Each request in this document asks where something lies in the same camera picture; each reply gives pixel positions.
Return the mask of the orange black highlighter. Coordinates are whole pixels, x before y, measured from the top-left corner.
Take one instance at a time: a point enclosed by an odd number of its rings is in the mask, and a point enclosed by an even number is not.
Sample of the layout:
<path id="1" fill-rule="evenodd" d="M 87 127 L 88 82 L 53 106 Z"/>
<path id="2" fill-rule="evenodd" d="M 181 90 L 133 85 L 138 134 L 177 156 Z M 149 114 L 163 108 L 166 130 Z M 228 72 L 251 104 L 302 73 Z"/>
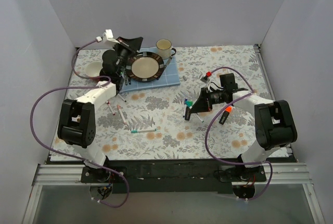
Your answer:
<path id="1" fill-rule="evenodd" d="M 228 116 L 230 115 L 230 113 L 232 112 L 232 110 L 233 110 L 233 107 L 232 106 L 228 106 L 223 111 L 222 116 L 221 116 L 221 118 L 219 120 L 219 124 L 223 125 L 226 122 L 226 120 L 227 120 Z"/>

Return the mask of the teal capped white pen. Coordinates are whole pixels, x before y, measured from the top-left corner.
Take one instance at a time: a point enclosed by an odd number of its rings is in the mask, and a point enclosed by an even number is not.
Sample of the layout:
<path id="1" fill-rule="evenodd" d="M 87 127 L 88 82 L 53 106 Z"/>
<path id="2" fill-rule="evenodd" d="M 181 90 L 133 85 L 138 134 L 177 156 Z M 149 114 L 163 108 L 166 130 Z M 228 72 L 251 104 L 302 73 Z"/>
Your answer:
<path id="1" fill-rule="evenodd" d="M 155 132 L 157 129 L 139 129 L 139 130 L 131 130 L 131 133 L 146 133 L 146 132 Z"/>

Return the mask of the red white pen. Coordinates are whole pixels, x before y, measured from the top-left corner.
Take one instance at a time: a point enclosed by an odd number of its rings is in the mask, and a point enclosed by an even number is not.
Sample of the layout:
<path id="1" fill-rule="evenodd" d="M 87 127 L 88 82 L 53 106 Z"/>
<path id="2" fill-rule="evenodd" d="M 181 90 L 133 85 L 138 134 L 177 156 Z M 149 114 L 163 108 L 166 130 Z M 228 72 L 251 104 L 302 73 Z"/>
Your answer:
<path id="1" fill-rule="evenodd" d="M 116 115 L 116 113 L 115 113 L 114 110 L 112 109 L 112 106 L 111 106 L 110 102 L 109 102 L 109 101 L 106 101 L 106 104 L 107 104 L 108 108 L 110 109 L 111 113 L 112 113 L 113 115 Z"/>

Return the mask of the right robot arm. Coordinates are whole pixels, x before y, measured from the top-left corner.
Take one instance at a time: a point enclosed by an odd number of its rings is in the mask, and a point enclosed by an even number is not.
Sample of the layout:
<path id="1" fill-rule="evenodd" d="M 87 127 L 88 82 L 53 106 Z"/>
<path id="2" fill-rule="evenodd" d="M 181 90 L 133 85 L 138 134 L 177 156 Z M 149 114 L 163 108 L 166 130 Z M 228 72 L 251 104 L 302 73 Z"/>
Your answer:
<path id="1" fill-rule="evenodd" d="M 254 143 L 237 158 L 236 177 L 247 181 L 254 175 L 254 167 L 260 166 L 275 151 L 297 140 L 296 126 L 289 104 L 285 100 L 273 101 L 239 88 L 234 74 L 220 76 L 222 88 L 210 91 L 201 88 L 195 103 L 186 108 L 185 120 L 192 114 L 212 110 L 214 104 L 226 103 L 223 110 L 235 106 L 250 113 L 255 121 Z"/>

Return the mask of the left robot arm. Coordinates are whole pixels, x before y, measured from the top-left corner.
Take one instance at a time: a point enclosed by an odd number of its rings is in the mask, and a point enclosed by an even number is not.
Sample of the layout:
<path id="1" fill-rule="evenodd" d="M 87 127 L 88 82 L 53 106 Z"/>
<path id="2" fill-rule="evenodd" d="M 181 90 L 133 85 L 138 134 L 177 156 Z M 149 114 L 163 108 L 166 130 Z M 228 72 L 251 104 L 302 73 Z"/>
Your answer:
<path id="1" fill-rule="evenodd" d="M 62 103 L 58 125 L 58 138 L 75 148 L 87 166 L 93 169 L 93 176 L 99 182 L 106 182 L 111 175 L 104 163 L 106 155 L 94 141 L 96 135 L 95 112 L 107 100 L 115 97 L 122 89 L 124 71 L 129 58 L 138 54 L 143 42 L 142 37 L 111 39 L 113 47 L 105 51 L 102 68 L 97 79 L 97 87 L 76 99 L 66 99 Z"/>

